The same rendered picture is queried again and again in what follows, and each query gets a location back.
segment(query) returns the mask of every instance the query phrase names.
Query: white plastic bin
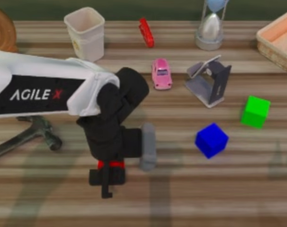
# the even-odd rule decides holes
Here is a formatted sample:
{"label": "white plastic bin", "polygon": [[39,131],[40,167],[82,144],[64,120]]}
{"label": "white plastic bin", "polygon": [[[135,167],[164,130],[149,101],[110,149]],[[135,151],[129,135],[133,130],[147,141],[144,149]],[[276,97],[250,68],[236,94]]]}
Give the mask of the white plastic bin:
{"label": "white plastic bin", "polygon": [[93,8],[84,7],[64,17],[78,58],[95,62],[104,56],[105,19]]}

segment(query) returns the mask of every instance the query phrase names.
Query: green cube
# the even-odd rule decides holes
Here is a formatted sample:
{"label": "green cube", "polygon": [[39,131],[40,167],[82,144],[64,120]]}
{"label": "green cube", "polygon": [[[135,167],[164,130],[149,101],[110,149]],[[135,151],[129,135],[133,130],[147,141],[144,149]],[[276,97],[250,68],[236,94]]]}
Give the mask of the green cube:
{"label": "green cube", "polygon": [[249,96],[241,123],[261,129],[268,116],[270,105],[271,102],[268,100]]}

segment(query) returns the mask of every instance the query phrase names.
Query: robotic arm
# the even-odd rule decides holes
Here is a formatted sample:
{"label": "robotic arm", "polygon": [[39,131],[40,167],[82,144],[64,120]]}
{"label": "robotic arm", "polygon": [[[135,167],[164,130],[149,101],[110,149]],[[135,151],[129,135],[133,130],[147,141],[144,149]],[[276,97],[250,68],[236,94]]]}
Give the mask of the robotic arm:
{"label": "robotic arm", "polygon": [[[155,139],[144,145],[152,125],[126,129],[121,123],[145,99],[149,87],[131,68],[113,74],[76,58],[58,60],[0,51],[0,118],[67,113],[79,116],[97,170],[90,170],[90,184],[125,182],[124,158],[156,155]],[[156,158],[149,169],[154,168]]]}

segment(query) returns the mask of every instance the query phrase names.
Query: wood plank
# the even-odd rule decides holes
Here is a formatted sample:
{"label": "wood plank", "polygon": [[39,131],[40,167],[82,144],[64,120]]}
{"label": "wood plank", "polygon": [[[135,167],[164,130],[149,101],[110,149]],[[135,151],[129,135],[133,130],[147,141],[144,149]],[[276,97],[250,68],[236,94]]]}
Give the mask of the wood plank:
{"label": "wood plank", "polygon": [[[98,64],[113,71],[130,66],[147,80],[149,96],[124,125],[155,125],[157,168],[143,173],[138,160],[127,160],[128,182],[114,188],[114,198],[102,200],[100,188],[88,185],[89,169],[97,162],[77,118],[47,116],[64,141],[62,151],[53,153],[36,139],[0,158],[0,227],[287,227],[287,73],[251,45],[267,22],[227,22],[226,42],[217,52],[193,45],[195,24],[151,22],[161,41],[154,49],[144,46],[137,22],[106,24],[106,55]],[[62,22],[16,26],[22,51],[73,56]],[[218,53],[224,64],[233,65],[233,73],[225,101],[206,109],[185,88],[185,70]],[[170,91],[152,88],[149,67],[161,56],[169,56],[174,72]],[[262,130],[240,123],[249,95],[271,101]],[[208,160],[194,138],[212,122],[230,141],[224,152]],[[27,126],[0,119],[0,143]]]}

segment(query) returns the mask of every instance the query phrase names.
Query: car windshield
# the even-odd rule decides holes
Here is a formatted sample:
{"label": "car windshield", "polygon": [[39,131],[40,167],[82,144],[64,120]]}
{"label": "car windshield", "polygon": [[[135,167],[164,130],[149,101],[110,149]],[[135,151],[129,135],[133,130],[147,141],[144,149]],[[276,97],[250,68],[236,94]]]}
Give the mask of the car windshield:
{"label": "car windshield", "polygon": [[157,76],[166,76],[167,74],[167,70],[157,70]]}

